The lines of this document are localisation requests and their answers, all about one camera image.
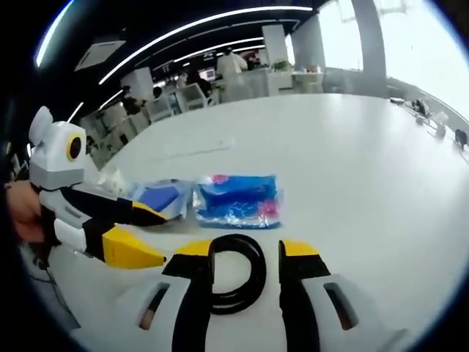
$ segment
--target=white table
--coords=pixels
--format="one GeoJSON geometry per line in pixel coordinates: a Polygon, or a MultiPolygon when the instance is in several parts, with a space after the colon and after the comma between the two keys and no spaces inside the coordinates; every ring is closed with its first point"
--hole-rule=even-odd
{"type": "MultiPolygon", "coordinates": [[[[215,173],[278,175],[284,188],[283,227],[243,231],[265,251],[264,293],[244,312],[212,316],[206,351],[286,351],[278,308],[277,243],[282,238],[317,247],[331,272],[354,281],[376,301],[388,326],[410,330],[402,341],[408,344],[446,308],[469,252],[469,166],[449,135],[438,141],[427,129],[379,98],[288,95],[160,121],[110,164],[142,181],[215,173]]],[[[229,230],[206,230],[189,221],[156,232],[139,235],[172,250],[189,239],[229,230]]],[[[249,264],[243,258],[221,257],[218,289],[247,279],[249,264]]],[[[118,272],[64,247],[53,251],[51,265],[78,320],[96,323],[106,321],[110,297],[160,270],[118,272]]]]}

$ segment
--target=person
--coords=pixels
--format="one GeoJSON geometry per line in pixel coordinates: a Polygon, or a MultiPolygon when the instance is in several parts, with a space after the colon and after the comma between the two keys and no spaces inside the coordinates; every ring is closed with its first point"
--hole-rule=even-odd
{"type": "Polygon", "coordinates": [[[153,96],[158,99],[163,94],[163,90],[160,87],[153,88],[153,96]]]}
{"type": "Polygon", "coordinates": [[[210,96],[210,93],[212,92],[212,86],[210,86],[210,83],[208,83],[206,80],[200,77],[199,71],[195,69],[189,70],[188,77],[185,83],[187,85],[197,83],[200,87],[200,90],[202,91],[202,93],[205,95],[206,98],[208,98],[210,96]]]}
{"type": "Polygon", "coordinates": [[[136,99],[130,95],[130,86],[124,86],[124,97],[121,99],[127,115],[137,115],[141,111],[141,107],[145,105],[145,100],[136,99]]]}
{"type": "Polygon", "coordinates": [[[248,58],[248,71],[252,71],[256,67],[256,62],[254,61],[254,58],[250,56],[248,58]]]}
{"type": "Polygon", "coordinates": [[[5,185],[7,209],[13,228],[20,241],[40,243],[44,241],[41,223],[39,195],[29,181],[16,181],[5,185]]]}
{"type": "Polygon", "coordinates": [[[185,83],[185,80],[186,80],[186,74],[185,73],[181,73],[179,75],[179,77],[177,78],[177,87],[178,88],[184,88],[186,83],[185,83]]]}
{"type": "Polygon", "coordinates": [[[217,74],[222,78],[236,76],[247,69],[246,61],[241,56],[234,54],[231,48],[227,48],[224,55],[220,56],[217,61],[217,74]]]}

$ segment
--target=black rubber ring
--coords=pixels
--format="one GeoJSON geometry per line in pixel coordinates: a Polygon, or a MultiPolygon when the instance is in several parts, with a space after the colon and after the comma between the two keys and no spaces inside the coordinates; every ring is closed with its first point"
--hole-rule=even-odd
{"type": "Polygon", "coordinates": [[[265,257],[260,245],[246,235],[232,234],[213,240],[211,249],[214,253],[240,253],[251,263],[251,275],[247,282],[230,292],[212,293],[212,313],[228,315],[250,307],[261,296],[267,278],[265,257]]]}

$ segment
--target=blue package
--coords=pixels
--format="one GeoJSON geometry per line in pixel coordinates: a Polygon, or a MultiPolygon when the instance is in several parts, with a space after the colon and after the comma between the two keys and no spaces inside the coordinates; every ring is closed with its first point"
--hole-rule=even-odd
{"type": "Polygon", "coordinates": [[[168,219],[185,218],[192,194],[192,183],[184,180],[159,180],[133,183],[126,197],[158,211],[168,219]]]}
{"type": "Polygon", "coordinates": [[[271,229],[280,225],[276,177],[206,177],[197,184],[193,206],[204,227],[271,229]]]}

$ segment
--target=ceiling light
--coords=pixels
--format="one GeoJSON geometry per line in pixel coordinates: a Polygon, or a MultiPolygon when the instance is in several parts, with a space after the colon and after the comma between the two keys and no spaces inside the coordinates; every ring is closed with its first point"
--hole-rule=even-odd
{"type": "Polygon", "coordinates": [[[124,65],[126,65],[130,60],[132,60],[133,58],[135,58],[136,56],[138,56],[139,54],[143,53],[144,51],[146,51],[148,48],[151,48],[153,45],[159,43],[160,41],[162,40],[165,40],[169,37],[172,37],[173,35],[177,34],[177,33],[180,33],[182,31],[185,31],[186,29],[189,29],[189,28],[192,28],[192,27],[195,27],[195,26],[198,26],[199,24],[203,24],[203,23],[206,23],[206,22],[210,22],[210,21],[214,21],[214,20],[218,20],[220,18],[225,18],[225,17],[229,17],[229,16],[234,16],[234,15],[240,15],[240,14],[243,14],[243,13],[250,13],[250,12],[260,12],[260,11],[276,11],[276,10],[282,10],[282,11],[286,11],[286,10],[296,10],[296,11],[312,11],[312,7],[300,7],[300,6],[264,6],[264,7],[254,7],[254,8],[251,8],[251,9],[243,9],[243,10],[235,10],[235,11],[229,11],[229,12],[225,12],[225,13],[221,13],[221,14],[218,14],[218,15],[214,15],[214,16],[210,16],[210,17],[207,17],[207,18],[203,18],[201,20],[198,20],[198,21],[194,21],[192,23],[188,23],[184,26],[181,26],[177,29],[174,29],[154,40],[152,40],[151,42],[149,42],[148,44],[142,46],[139,50],[137,51],[134,51],[131,55],[127,56],[125,59],[123,59],[119,64],[117,64],[112,70],[110,70],[100,81],[100,85],[103,84],[104,82],[106,82],[113,74],[115,74],[115,72],[117,72],[121,67],[123,67],[124,65]]]}
{"type": "Polygon", "coordinates": [[[99,110],[103,110],[103,107],[108,105],[111,101],[113,101],[115,98],[117,98],[117,96],[124,92],[122,89],[120,91],[118,91],[116,94],[114,94],[112,97],[110,97],[108,100],[106,100],[103,105],[100,106],[99,110]]]}
{"type": "Polygon", "coordinates": [[[78,104],[78,106],[76,107],[75,111],[70,115],[70,117],[68,118],[67,122],[70,122],[72,120],[72,118],[75,117],[75,115],[78,113],[78,110],[81,109],[81,107],[83,106],[84,102],[82,101],[81,103],[78,104]]]}
{"type": "Polygon", "coordinates": [[[48,28],[47,33],[45,34],[43,41],[41,42],[41,45],[39,47],[39,51],[37,52],[36,55],[36,66],[40,66],[41,63],[43,62],[45,52],[47,51],[47,48],[49,46],[49,43],[51,42],[51,39],[53,37],[53,33],[57,30],[57,26],[59,25],[60,21],[63,19],[65,16],[65,13],[67,10],[70,8],[70,5],[74,2],[75,0],[71,0],[67,6],[65,6],[62,11],[59,13],[59,15],[56,17],[55,20],[53,20],[51,26],[48,28]]]}
{"type": "Polygon", "coordinates": [[[265,45],[254,45],[254,46],[247,46],[245,48],[234,49],[233,52],[236,53],[238,51],[245,51],[245,50],[253,50],[253,49],[262,49],[265,48],[265,45]]]}
{"type": "Polygon", "coordinates": [[[241,44],[241,43],[247,43],[247,42],[255,42],[257,40],[263,40],[264,37],[256,37],[256,38],[249,38],[249,39],[243,39],[243,40],[236,40],[234,42],[229,42],[229,43],[224,43],[224,44],[220,44],[220,45],[215,45],[215,46],[212,46],[210,48],[206,48],[204,50],[199,50],[199,51],[196,51],[195,53],[192,53],[192,54],[189,54],[189,55],[185,55],[183,57],[180,57],[179,59],[175,59],[174,60],[174,63],[176,62],[179,62],[179,61],[182,61],[182,60],[185,60],[185,59],[188,59],[192,56],[195,56],[195,55],[200,55],[200,54],[203,54],[203,53],[206,53],[207,51],[211,51],[211,50],[215,50],[215,49],[219,49],[219,48],[223,48],[224,46],[230,46],[230,45],[234,45],[234,44],[241,44]]]}
{"type": "Polygon", "coordinates": [[[249,25],[249,24],[258,24],[258,23],[272,23],[272,22],[295,22],[295,26],[297,26],[299,23],[300,23],[300,20],[289,20],[289,19],[286,19],[286,18],[280,18],[280,19],[276,19],[276,20],[264,20],[264,21],[251,21],[251,22],[242,22],[242,23],[236,23],[236,24],[232,24],[232,25],[229,25],[229,26],[223,26],[223,27],[218,27],[218,28],[215,28],[215,29],[211,29],[209,31],[206,31],[206,32],[202,32],[202,33],[198,33],[198,34],[195,34],[191,37],[188,37],[186,39],[183,39],[183,40],[180,40],[179,42],[175,42],[175,43],[172,43],[171,45],[168,45],[158,51],[156,51],[155,53],[151,54],[150,56],[148,57],[145,57],[144,59],[140,60],[138,63],[135,64],[134,67],[137,67],[139,65],[142,65],[144,62],[146,62],[151,56],[155,56],[155,55],[158,55],[159,53],[169,49],[169,48],[172,48],[173,46],[175,45],[178,45],[182,42],[185,42],[189,39],[193,39],[193,38],[197,38],[197,37],[200,37],[202,35],[206,35],[206,34],[209,34],[209,33],[213,33],[213,32],[219,32],[223,29],[229,29],[229,28],[233,28],[233,27],[237,27],[237,26],[246,26],[246,25],[249,25]]]}

